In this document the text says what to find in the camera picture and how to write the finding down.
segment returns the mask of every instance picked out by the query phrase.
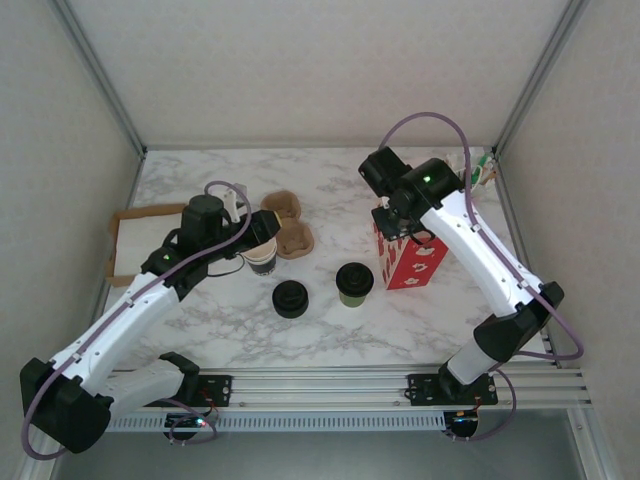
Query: black lid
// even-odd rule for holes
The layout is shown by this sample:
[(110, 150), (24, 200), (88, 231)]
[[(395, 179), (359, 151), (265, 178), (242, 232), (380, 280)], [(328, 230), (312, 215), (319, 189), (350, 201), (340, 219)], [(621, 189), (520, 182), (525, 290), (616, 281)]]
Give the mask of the black lid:
[(300, 282), (287, 280), (273, 290), (273, 306), (284, 318), (297, 318), (309, 306), (309, 294)]
[(361, 263), (347, 263), (338, 270), (336, 285), (347, 297), (364, 297), (373, 288), (373, 273)]

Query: cardboard box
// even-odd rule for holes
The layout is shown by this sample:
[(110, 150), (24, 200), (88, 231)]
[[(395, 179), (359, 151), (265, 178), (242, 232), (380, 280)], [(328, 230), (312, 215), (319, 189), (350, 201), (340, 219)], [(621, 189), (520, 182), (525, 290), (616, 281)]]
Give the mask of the cardboard box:
[[(184, 203), (171, 203), (167, 205), (151, 205), (149, 207), (131, 208), (129, 210), (122, 210), (116, 212), (109, 221), (109, 235), (113, 239), (113, 252), (107, 260), (106, 264), (106, 279), (114, 287), (126, 287), (133, 282), (135, 275), (118, 275), (114, 276), (114, 270), (116, 266), (116, 255), (118, 254), (116, 246), (118, 245), (118, 229), (120, 227), (120, 220), (144, 218), (144, 217), (157, 217), (161, 215), (174, 215), (176, 213), (182, 213), (186, 204)], [(160, 245), (150, 245), (149, 253), (159, 248)]]
[(376, 235), (382, 278), (387, 290), (425, 286), (449, 251), (439, 238), (429, 241), (431, 235), (426, 232), (415, 235), (424, 243), (421, 246), (410, 237), (388, 242), (378, 231), (375, 223), (373, 231)]

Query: marble table surface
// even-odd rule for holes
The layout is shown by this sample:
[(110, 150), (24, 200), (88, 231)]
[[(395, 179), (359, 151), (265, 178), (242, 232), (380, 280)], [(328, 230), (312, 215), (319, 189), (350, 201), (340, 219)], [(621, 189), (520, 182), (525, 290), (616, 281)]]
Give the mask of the marble table surface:
[[(141, 367), (176, 351), (202, 368), (326, 367), (441, 363), (471, 338), (491, 312), (471, 276), (449, 252), (422, 288), (385, 290), (372, 232), (376, 197), (357, 167), (373, 149), (255, 149), (159, 151), (148, 154), (134, 206), (187, 202), (213, 179), (247, 185), (254, 207), (268, 193), (297, 194), (301, 220), (316, 245), (306, 257), (278, 258), (274, 273), (259, 277), (249, 267), (211, 278), (158, 322), (134, 346), (119, 369)], [(457, 155), (460, 149), (397, 148), (406, 162)], [(509, 232), (494, 188), (476, 205), (507, 245)], [(150, 251), (156, 248), (150, 245)], [(335, 274), (347, 262), (362, 262), (375, 275), (365, 303), (343, 306)], [(218, 262), (211, 272), (233, 269), (238, 260)], [(310, 305), (288, 320), (273, 310), (271, 294), (288, 279), (302, 282)], [(124, 289), (112, 289), (112, 302)], [(543, 352), (540, 336), (527, 349)]]

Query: white wall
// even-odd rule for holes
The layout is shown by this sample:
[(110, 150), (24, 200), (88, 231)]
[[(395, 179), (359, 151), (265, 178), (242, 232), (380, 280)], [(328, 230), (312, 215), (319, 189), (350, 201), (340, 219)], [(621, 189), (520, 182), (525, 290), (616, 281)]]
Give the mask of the white wall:
[(21, 459), (18, 374), (89, 322), (135, 156), (43, 0), (0, 7), (0, 479)]
[(504, 160), (532, 262), (586, 344), (626, 478), (640, 460), (640, 2), (592, 0)]
[(147, 145), (246, 148), (493, 145), (567, 0), (71, 3)]

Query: purple cable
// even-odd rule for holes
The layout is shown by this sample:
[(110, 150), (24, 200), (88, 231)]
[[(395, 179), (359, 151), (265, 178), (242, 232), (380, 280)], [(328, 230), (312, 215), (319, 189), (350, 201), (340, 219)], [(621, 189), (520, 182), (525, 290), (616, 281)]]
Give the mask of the purple cable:
[[(475, 213), (473, 212), (473, 201), (471, 200), (471, 150), (469, 149), (469, 142), (467, 141), (466, 135), (464, 134), (464, 132), (456, 122), (451, 120), (449, 117), (442, 115), (441, 113), (436, 113), (436, 112), (414, 113), (413, 115), (409, 115), (408, 117), (405, 117), (402, 120), (400, 120), (398, 123), (396, 123), (393, 126), (393, 128), (389, 130), (389, 133), (387, 133), (384, 136), (378, 149), (383, 148), (387, 144), (391, 136), (404, 124), (409, 123), (411, 120), (415, 120), (416, 118), (422, 118), (422, 117), (437, 118), (438, 120), (442, 120), (443, 122), (451, 126), (460, 137), (460, 140), (462, 142), (462, 148), (464, 149), (464, 165), (465, 165), (464, 197), (465, 197), (465, 204), (467, 207), (467, 215), (469, 215), (469, 219), (471, 220), (472, 225), (477, 225), (478, 220)], [(560, 326), (564, 329), (564, 331), (567, 332), (567, 335), (569, 335), (573, 343), (575, 343), (576, 345), (576, 352), (569, 355), (555, 355), (555, 354), (549, 355), (546, 353), (528, 352), (524, 350), (517, 352), (516, 355), (541, 358), (544, 360), (575, 360), (577, 358), (580, 358), (584, 354), (584, 345), (582, 344), (582, 341), (578, 337), (578, 334), (571, 327), (571, 325), (569, 325), (569, 323), (562, 317), (562, 315), (560, 315), (560, 313), (555, 308), (553, 308), (553, 306), (549, 304), (549, 302), (547, 302), (542, 295), (536, 292), (530, 285), (528, 285), (525, 282), (524, 277), (520, 275), (520, 272), (518, 272), (518, 270), (513, 265), (511, 265), (507, 257), (505, 257), (505, 255), (500, 251), (500, 249), (493, 243), (493, 241), (489, 238), (489, 236), (484, 230), (479, 229), (478, 233), (480, 234), (480, 238), (482, 238), (484, 243), (487, 244), (487, 246), (496, 255), (496, 257), (498, 257), (498, 259), (502, 262), (502, 264), (506, 267), (506, 269), (509, 270), (509, 273), (511, 273), (511, 275), (513, 275), (513, 277), (516, 280), (518, 280), (518, 282), (520, 282), (522, 285), (525, 285), (524, 287), (525, 290), (533, 298), (535, 298), (547, 310), (547, 312), (551, 314), (553, 318), (556, 319), (556, 321), (560, 324)]]
[(189, 405), (186, 405), (186, 404), (184, 404), (182, 402), (179, 402), (178, 400), (174, 400), (172, 398), (163, 398), (160, 401), (161, 402), (170, 403), (172, 405), (175, 405), (176, 407), (180, 407), (180, 408), (186, 410), (187, 412), (189, 412), (191, 414), (191, 415), (188, 415), (186, 417), (179, 418), (178, 420), (173, 422), (173, 424), (171, 425), (171, 428), (169, 429), (169, 440), (171, 441), (172, 444), (173, 444), (174, 441), (176, 441), (176, 439), (173, 437), (174, 430), (182, 422), (184, 422), (184, 421), (186, 421), (186, 420), (188, 420), (190, 418), (193, 418), (193, 417), (199, 418), (205, 424), (207, 424), (207, 425), (209, 425), (211, 427), (211, 432), (212, 432), (211, 436), (207, 437), (207, 438), (203, 438), (202, 440), (178, 440), (178, 441), (181, 442), (182, 446), (185, 446), (185, 445), (198, 445), (198, 444), (201, 444), (201, 443), (207, 443), (207, 442), (211, 442), (212, 440), (215, 440), (218, 437), (218, 431), (216, 430), (215, 421), (214, 421), (213, 424), (211, 424), (210, 422), (207, 421), (207, 417), (205, 417), (203, 414), (201, 414), (200, 412), (198, 412), (195, 409), (191, 408)]
[[(209, 182), (204, 187), (204, 193), (209, 193), (209, 189), (211, 187), (213, 187), (213, 186), (216, 186), (216, 185), (221, 185), (223, 187), (230, 188), (231, 190), (236, 192), (238, 194), (238, 196), (242, 199), (242, 201), (244, 202), (246, 207), (247, 207), (247, 218), (245, 219), (245, 221), (242, 224), (242, 227), (240, 228), (238, 233), (233, 235), (230, 239), (225, 240), (222, 243), (219, 243), (218, 245), (214, 245), (213, 247), (207, 248), (206, 250), (203, 250), (203, 251), (198, 252), (198, 253), (194, 253), (190, 257), (185, 258), (183, 261), (178, 263), (175, 267), (169, 269), (168, 271), (166, 271), (165, 273), (163, 273), (162, 275), (160, 275), (156, 279), (152, 280), (151, 282), (149, 282), (148, 284), (143, 286), (140, 290), (135, 292), (133, 295), (131, 295), (131, 297), (130, 297), (131, 301), (137, 300), (142, 295), (144, 295), (146, 292), (148, 292), (150, 289), (152, 289), (153, 287), (158, 285), (160, 282), (162, 282), (165, 278), (167, 278), (170, 275), (173, 275), (175, 272), (177, 272), (178, 270), (180, 270), (184, 266), (188, 265), (189, 263), (193, 262), (194, 260), (197, 260), (198, 258), (201, 258), (201, 257), (203, 257), (205, 255), (209, 255), (210, 253), (213, 253), (213, 252), (215, 252), (217, 250), (220, 250), (221, 248), (224, 248), (224, 247), (227, 247), (227, 246), (231, 245), (233, 242), (235, 242), (237, 239), (239, 239), (242, 235), (244, 235), (244, 232), (247, 231), (247, 229), (249, 228), (249, 225), (251, 224), (251, 205), (249, 204), (249, 199), (235, 185), (232, 185), (231, 183), (225, 182), (223, 180), (214, 180), (212, 182)], [(120, 305), (120, 307), (118, 307), (111, 315), (109, 315), (109, 318), (107, 318), (98, 328), (96, 328), (95, 332), (93, 332), (89, 336), (89, 338), (87, 338), (87, 340), (82, 345), (80, 345), (80, 347), (78, 347), (78, 350), (76, 350), (76, 354), (77, 355), (84, 354), (87, 351), (87, 349), (91, 346), (91, 344), (93, 342), (95, 342), (96, 339), (102, 334), (102, 332), (104, 332), (107, 328), (109, 328), (109, 326), (127, 308), (129, 308), (129, 304), (127, 302), (124, 302), (122, 305)], [(51, 384), (60, 375), (62, 375), (62, 373), (69, 367), (69, 365), (71, 365), (75, 361), (74, 357), (75, 356), (69, 357), (60, 366), (60, 368), (55, 370), (51, 374), (51, 376), (49, 378), (47, 378), (47, 380), (38, 389), (38, 392), (36, 393), (36, 395), (33, 397), (33, 400), (31, 401), (31, 404), (29, 405), (29, 408), (27, 409), (27, 413), (24, 416), (24, 421), (22, 422), (22, 429), (21, 429), (21, 432), (20, 432), (21, 433), (20, 434), (20, 440), (21, 440), (21, 443), (22, 443), (22, 448), (24, 449), (24, 451), (26, 452), (27, 455), (29, 455), (31, 458), (34, 458), (36, 460), (53, 460), (55, 458), (58, 458), (60, 455), (64, 454), (67, 451), (65, 448), (62, 448), (62, 449), (58, 450), (57, 452), (49, 453), (49, 454), (42, 454), (42, 453), (36, 452), (33, 449), (33, 447), (31, 446), (31, 444), (29, 443), (29, 425), (31, 424), (31, 420), (33, 420), (33, 415), (35, 414), (35, 411), (38, 408), (38, 405), (40, 404), (40, 401), (42, 400), (42, 397), (47, 392), (47, 390), (49, 389)]]
[(462, 438), (465, 442), (479, 442), (481, 440), (486, 440), (487, 438), (491, 438), (494, 435), (500, 433), (502, 430), (507, 428), (509, 424), (513, 421), (514, 415), (516, 413), (516, 408), (517, 408), (516, 389), (513, 388), (513, 383), (511, 383), (511, 380), (509, 380), (509, 377), (507, 377), (502, 370), (500, 370), (499, 368), (496, 368), (495, 372), (498, 373), (502, 378), (504, 378), (504, 381), (507, 382), (507, 385), (509, 386), (509, 391), (511, 392), (511, 411), (509, 412), (509, 416), (504, 422), (502, 422), (493, 430), (489, 430), (487, 433), (483, 433), (481, 435), (475, 435), (473, 437), (458, 437), (457, 435), (453, 434), (451, 431), (445, 431), (445, 435), (451, 438), (454, 442), (458, 438)]

